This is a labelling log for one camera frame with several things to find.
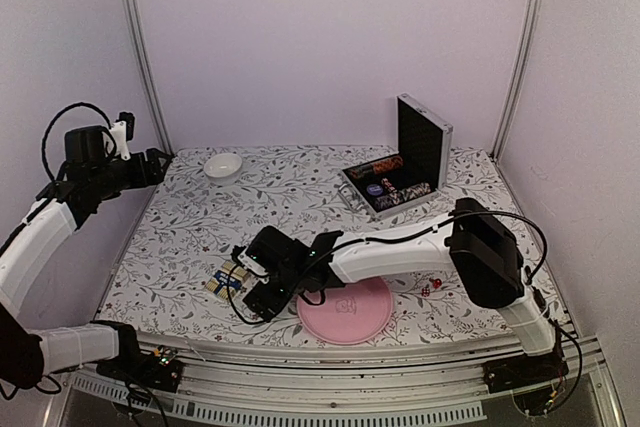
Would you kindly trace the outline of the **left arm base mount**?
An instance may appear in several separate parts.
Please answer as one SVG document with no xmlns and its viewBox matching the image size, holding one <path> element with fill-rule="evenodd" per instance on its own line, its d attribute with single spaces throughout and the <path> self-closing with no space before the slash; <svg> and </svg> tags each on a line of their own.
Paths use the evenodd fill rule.
<svg viewBox="0 0 640 427">
<path fill-rule="evenodd" d="M 169 393 L 178 391 L 183 370 L 178 350 L 165 346 L 148 353 L 121 354 L 96 365 L 96 372 L 103 377 Z"/>
</svg>

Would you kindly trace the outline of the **red dice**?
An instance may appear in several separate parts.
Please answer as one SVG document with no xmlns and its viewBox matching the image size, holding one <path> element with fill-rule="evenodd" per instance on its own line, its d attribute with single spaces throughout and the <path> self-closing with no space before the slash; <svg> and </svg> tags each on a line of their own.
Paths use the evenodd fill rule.
<svg viewBox="0 0 640 427">
<path fill-rule="evenodd" d="M 396 189 L 396 187 L 391 183 L 391 181 L 388 178 L 383 178 L 381 180 L 382 186 L 385 188 L 387 195 L 394 200 L 398 200 L 399 199 L 399 191 Z"/>
</svg>

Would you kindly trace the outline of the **purple small blind button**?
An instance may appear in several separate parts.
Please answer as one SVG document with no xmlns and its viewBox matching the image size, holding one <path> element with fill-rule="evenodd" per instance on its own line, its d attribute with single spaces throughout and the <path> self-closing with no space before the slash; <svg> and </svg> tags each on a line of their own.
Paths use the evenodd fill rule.
<svg viewBox="0 0 640 427">
<path fill-rule="evenodd" d="M 366 192 L 371 196 L 381 196 L 384 193 L 384 188 L 379 184 L 370 184 L 366 187 Z"/>
</svg>

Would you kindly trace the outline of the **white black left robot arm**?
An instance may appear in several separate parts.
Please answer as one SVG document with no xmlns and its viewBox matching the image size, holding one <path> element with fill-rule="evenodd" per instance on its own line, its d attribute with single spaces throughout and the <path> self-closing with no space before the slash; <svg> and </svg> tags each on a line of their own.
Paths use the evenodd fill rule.
<svg viewBox="0 0 640 427">
<path fill-rule="evenodd" d="M 157 148 L 132 153 L 132 130 L 90 126 L 64 137 L 60 173 L 38 195 L 29 213 L 1 247 L 1 378 L 31 389 L 48 374 L 107 362 L 128 381 L 148 373 L 135 329 L 119 322 L 28 331 L 17 321 L 27 293 L 50 257 L 101 203 L 125 190 L 163 182 L 171 155 Z"/>
</svg>

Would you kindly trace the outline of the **aluminium poker chip case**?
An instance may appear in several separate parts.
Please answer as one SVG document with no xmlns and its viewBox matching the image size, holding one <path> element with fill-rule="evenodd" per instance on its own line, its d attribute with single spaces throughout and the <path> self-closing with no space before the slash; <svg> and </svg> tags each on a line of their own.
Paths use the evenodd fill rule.
<svg viewBox="0 0 640 427">
<path fill-rule="evenodd" d="M 393 171 L 361 179 L 353 179 L 347 174 L 348 169 L 358 165 L 339 171 L 342 178 L 337 187 L 339 198 L 352 212 L 364 211 L 375 220 L 391 217 L 431 200 L 447 183 L 453 125 L 407 93 L 396 97 L 396 112 L 397 151 L 361 164 L 399 155 L 403 158 L 404 165 Z M 381 183 L 383 178 L 388 178 L 397 190 L 427 182 L 432 192 L 405 204 L 376 211 L 374 201 L 387 194 Z M 377 197 L 369 195 L 366 187 L 370 184 L 381 185 L 384 193 Z"/>
</svg>

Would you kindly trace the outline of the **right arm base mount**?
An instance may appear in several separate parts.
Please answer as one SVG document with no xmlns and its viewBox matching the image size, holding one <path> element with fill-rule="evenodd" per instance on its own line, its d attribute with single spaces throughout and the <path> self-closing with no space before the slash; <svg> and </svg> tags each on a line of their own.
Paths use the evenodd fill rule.
<svg viewBox="0 0 640 427">
<path fill-rule="evenodd" d="M 490 393 L 559 380 L 569 373 L 562 350 L 539 356 L 517 355 L 482 364 L 483 382 Z"/>
</svg>

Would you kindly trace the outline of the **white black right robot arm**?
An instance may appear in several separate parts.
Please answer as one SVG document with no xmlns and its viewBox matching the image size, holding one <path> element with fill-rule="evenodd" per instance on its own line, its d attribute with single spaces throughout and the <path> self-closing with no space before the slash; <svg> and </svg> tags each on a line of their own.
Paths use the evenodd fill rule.
<svg viewBox="0 0 640 427">
<path fill-rule="evenodd" d="M 524 351 L 517 374 L 537 383 L 555 367 L 558 330 L 533 285 L 541 268 L 525 268 L 516 236 L 502 222 L 512 216 L 465 197 L 430 221 L 371 233 L 334 230 L 310 244 L 266 226 L 247 246 L 234 247 L 232 259 L 258 276 L 244 302 L 264 322 L 298 294 L 395 274 L 454 272 L 469 300 L 497 311 L 517 336 Z"/>
</svg>

